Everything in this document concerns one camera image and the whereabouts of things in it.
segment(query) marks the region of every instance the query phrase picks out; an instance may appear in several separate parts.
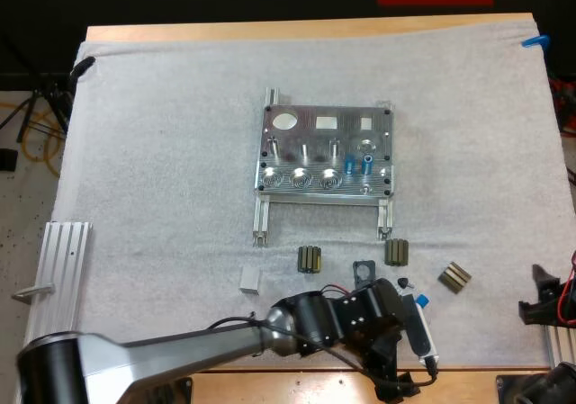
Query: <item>white block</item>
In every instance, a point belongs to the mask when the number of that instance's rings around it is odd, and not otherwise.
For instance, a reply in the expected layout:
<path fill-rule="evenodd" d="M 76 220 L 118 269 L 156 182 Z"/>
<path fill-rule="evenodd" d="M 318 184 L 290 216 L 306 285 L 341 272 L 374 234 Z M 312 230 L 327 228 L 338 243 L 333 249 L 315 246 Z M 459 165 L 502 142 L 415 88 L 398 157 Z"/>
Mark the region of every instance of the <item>white block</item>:
<path fill-rule="evenodd" d="M 258 293 L 260 285 L 260 276 L 262 271 L 257 267 L 242 266 L 242 275 L 240 276 L 240 291 L 243 293 Z"/>

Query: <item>wooden table edge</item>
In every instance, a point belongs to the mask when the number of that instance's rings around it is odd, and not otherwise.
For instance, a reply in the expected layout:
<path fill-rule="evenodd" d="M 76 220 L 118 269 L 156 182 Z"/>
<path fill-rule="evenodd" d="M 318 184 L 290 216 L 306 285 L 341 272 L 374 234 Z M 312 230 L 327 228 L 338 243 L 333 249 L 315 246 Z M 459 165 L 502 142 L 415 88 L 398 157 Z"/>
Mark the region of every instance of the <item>wooden table edge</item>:
<path fill-rule="evenodd" d="M 90 26 L 86 41 L 183 41 L 350 38 L 430 31 L 486 22 L 534 20 L 531 13 L 424 15 L 284 22 L 222 22 Z"/>

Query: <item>blue clip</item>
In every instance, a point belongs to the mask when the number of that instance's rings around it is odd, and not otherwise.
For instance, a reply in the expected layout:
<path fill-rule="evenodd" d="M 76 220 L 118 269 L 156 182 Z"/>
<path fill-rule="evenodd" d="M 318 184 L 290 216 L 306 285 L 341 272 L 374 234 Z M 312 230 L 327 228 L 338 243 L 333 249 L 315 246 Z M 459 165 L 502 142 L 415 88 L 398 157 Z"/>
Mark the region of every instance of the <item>blue clip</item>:
<path fill-rule="evenodd" d="M 420 308 L 424 308 L 428 305 L 430 299 L 424 296 L 423 294 L 419 294 L 416 298 L 416 303 L 420 306 Z"/>
<path fill-rule="evenodd" d="M 547 51 L 550 47 L 550 37 L 548 35 L 539 35 L 522 41 L 522 47 L 532 47 L 536 45 L 541 46 L 543 51 Z"/>

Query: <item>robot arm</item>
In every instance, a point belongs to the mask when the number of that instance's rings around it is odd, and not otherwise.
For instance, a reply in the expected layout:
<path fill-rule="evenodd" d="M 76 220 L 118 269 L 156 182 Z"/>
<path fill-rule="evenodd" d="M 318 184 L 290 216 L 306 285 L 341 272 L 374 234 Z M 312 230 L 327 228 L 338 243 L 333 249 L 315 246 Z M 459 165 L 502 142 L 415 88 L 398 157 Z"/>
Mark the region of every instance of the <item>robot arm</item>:
<path fill-rule="evenodd" d="M 382 379 L 383 384 L 376 384 L 379 397 L 397 399 L 403 393 L 397 387 L 399 381 L 411 382 L 396 376 L 396 343 L 406 324 L 411 325 L 412 349 L 422 361 L 426 359 L 427 366 L 434 365 L 436 376 L 437 355 L 428 328 L 421 311 L 412 310 L 410 304 L 414 304 L 411 296 L 402 299 L 381 279 L 339 299 L 326 298 L 321 292 L 283 299 L 264 321 L 178 336 L 117 344 L 96 334 L 53 334 L 32 341 L 18 355 L 22 401 L 113 404 L 140 388 L 266 349 L 281 356 L 305 356 L 337 343 L 362 355 L 371 378 Z M 415 315 L 420 315 L 420 322 Z"/>

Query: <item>blue cylinder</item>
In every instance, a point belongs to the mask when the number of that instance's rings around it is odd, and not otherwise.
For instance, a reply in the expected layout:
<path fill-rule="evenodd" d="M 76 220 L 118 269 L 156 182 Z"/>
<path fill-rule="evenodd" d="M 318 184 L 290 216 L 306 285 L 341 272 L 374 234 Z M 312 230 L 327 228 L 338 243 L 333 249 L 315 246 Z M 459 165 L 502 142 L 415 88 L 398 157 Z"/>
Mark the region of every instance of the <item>blue cylinder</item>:
<path fill-rule="evenodd" d="M 356 159 L 353 155 L 346 155 L 344 158 L 344 173 L 346 175 L 353 175 L 356 167 Z"/>
<path fill-rule="evenodd" d="M 362 158 L 362 174 L 371 175 L 372 174 L 372 164 L 374 163 L 374 157 L 372 155 L 364 155 Z"/>

